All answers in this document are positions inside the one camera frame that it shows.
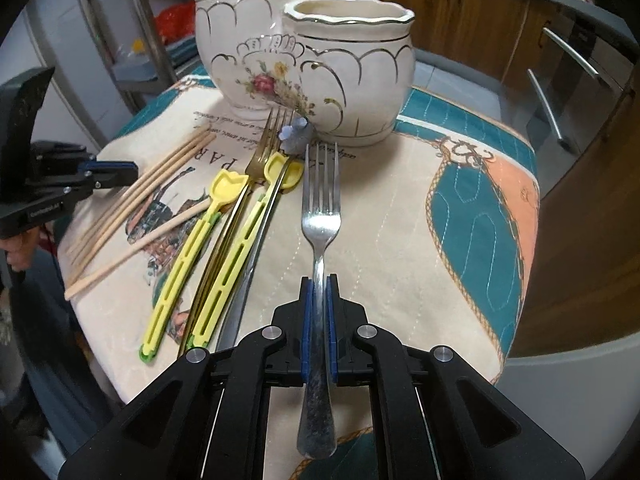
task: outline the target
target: silver screw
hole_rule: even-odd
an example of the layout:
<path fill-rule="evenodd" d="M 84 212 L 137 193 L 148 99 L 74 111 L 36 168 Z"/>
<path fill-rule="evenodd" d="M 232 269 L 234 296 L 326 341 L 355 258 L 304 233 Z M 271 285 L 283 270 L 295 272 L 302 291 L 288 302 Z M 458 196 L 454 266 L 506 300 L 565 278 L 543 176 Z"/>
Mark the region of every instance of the silver screw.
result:
<path fill-rule="evenodd" d="M 372 337 L 376 336 L 376 334 L 378 334 L 378 330 L 376 330 L 376 327 L 374 326 L 360 325 L 358 327 L 358 335 L 360 337 L 363 337 L 364 339 L 371 339 Z"/>
<path fill-rule="evenodd" d="M 282 335 L 282 329 L 279 326 L 266 326 L 262 329 L 262 337 L 265 339 L 277 339 Z"/>
<path fill-rule="evenodd" d="M 453 351 L 448 346 L 438 346 L 433 351 L 433 356 L 441 363 L 448 363 L 453 359 Z"/>
<path fill-rule="evenodd" d="M 199 363 L 207 356 L 204 348 L 192 348 L 187 352 L 187 361 L 190 363 Z"/>

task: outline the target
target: yellow flower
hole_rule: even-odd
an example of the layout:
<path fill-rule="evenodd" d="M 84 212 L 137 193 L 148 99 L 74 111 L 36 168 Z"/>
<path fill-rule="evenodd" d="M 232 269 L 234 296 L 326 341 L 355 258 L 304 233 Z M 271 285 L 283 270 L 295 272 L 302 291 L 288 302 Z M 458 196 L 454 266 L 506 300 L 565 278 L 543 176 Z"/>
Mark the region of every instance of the yellow flower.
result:
<path fill-rule="evenodd" d="M 276 77 L 281 78 L 287 75 L 287 70 L 289 70 L 289 67 L 287 65 L 285 65 L 283 62 L 278 61 L 274 66 L 273 66 L 273 73 L 275 74 Z"/>

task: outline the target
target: wooden chopstick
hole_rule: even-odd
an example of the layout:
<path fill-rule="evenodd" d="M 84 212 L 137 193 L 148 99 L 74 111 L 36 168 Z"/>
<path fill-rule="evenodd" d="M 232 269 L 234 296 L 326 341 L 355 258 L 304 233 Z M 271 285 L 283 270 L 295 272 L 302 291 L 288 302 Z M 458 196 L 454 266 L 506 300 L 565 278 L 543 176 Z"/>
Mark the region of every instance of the wooden chopstick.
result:
<path fill-rule="evenodd" d="M 178 227 L 178 225 L 183 224 L 189 218 L 196 216 L 197 214 L 205 211 L 210 204 L 211 204 L 211 199 L 206 198 L 202 202 L 198 202 L 195 206 L 192 206 L 188 208 L 186 211 L 183 211 L 179 215 L 176 215 L 175 217 L 171 218 L 169 221 L 162 224 L 159 228 L 154 229 L 150 233 L 146 234 L 145 236 L 140 238 L 140 240 L 131 244 L 126 251 L 124 251 L 120 256 L 118 256 L 111 263 L 105 265 L 104 267 L 101 267 L 95 272 L 92 272 L 88 276 L 81 278 L 80 280 L 75 282 L 73 285 L 68 287 L 65 291 L 65 299 L 70 300 L 76 294 L 85 290 L 88 286 L 93 285 L 96 281 L 102 279 L 104 276 L 109 274 L 117 266 L 127 261 L 130 257 L 136 254 L 140 249 L 149 245 L 151 242 L 158 239 L 159 237 L 167 234 L 169 231 L 171 231 L 175 227 Z"/>
<path fill-rule="evenodd" d="M 111 238 L 114 232 L 118 229 L 118 227 L 127 219 L 127 217 L 137 208 L 140 203 L 155 190 L 160 184 L 165 182 L 172 174 L 178 171 L 181 167 L 183 167 L 191 157 L 193 157 L 197 152 L 199 152 L 202 148 L 210 144 L 213 139 L 216 138 L 215 134 L 207 134 L 204 136 L 203 140 L 198 142 L 195 146 L 193 146 L 190 150 L 184 153 L 180 159 L 174 161 L 171 165 L 167 165 L 162 169 L 161 172 L 156 174 L 152 179 L 149 180 L 140 190 L 139 195 L 135 200 L 130 201 L 129 205 L 126 206 L 117 216 L 111 221 L 108 226 L 100 232 L 98 239 L 91 246 L 91 250 L 85 254 L 80 263 L 74 268 L 73 273 L 69 279 L 69 283 L 73 284 L 80 277 L 82 272 L 86 269 L 86 266 L 92 260 L 92 258 L 100 251 L 105 243 Z"/>
<path fill-rule="evenodd" d="M 158 171 L 162 171 L 162 168 L 165 165 L 170 164 L 172 160 L 177 160 L 181 156 L 184 155 L 186 151 L 189 151 L 194 145 L 196 145 L 200 140 L 204 138 L 204 135 L 207 133 L 206 126 L 200 126 L 191 134 L 190 138 L 187 139 L 184 143 L 182 143 L 175 151 L 169 153 L 167 156 L 163 157 L 162 160 L 156 162 L 151 168 L 149 168 L 142 176 L 135 181 L 127 190 L 121 194 L 116 202 L 107 207 L 105 215 L 100 215 L 100 218 L 91 225 L 84 233 L 82 233 L 76 240 L 67 248 L 67 254 L 73 254 L 72 261 L 74 261 L 87 247 L 87 242 L 96 238 L 96 234 L 108 225 L 119 212 L 121 212 L 126 206 L 130 203 L 130 200 L 135 200 L 140 193 L 140 190 L 143 189 L 143 186 L 152 179 Z"/>

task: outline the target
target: person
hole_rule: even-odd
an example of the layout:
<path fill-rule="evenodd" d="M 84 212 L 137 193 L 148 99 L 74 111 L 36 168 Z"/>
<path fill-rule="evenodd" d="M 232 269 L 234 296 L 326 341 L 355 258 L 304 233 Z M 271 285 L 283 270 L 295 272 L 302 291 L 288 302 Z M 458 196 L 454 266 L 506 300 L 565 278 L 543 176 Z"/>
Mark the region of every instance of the person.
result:
<path fill-rule="evenodd" d="M 71 455 L 114 415 L 76 343 L 80 332 L 52 254 L 38 246 L 40 229 L 0 240 L 14 271 L 10 306 L 14 335 L 25 374 L 53 435 Z"/>

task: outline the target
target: red rose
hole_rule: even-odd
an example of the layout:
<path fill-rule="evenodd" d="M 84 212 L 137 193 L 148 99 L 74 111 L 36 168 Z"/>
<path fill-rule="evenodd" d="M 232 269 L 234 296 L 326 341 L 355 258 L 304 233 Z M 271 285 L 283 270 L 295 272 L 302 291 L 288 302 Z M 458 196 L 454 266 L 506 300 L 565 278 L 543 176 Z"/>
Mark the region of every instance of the red rose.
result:
<path fill-rule="evenodd" d="M 261 94 L 273 95 L 273 86 L 275 81 L 273 77 L 266 74 L 258 74 L 254 77 L 254 88 Z"/>

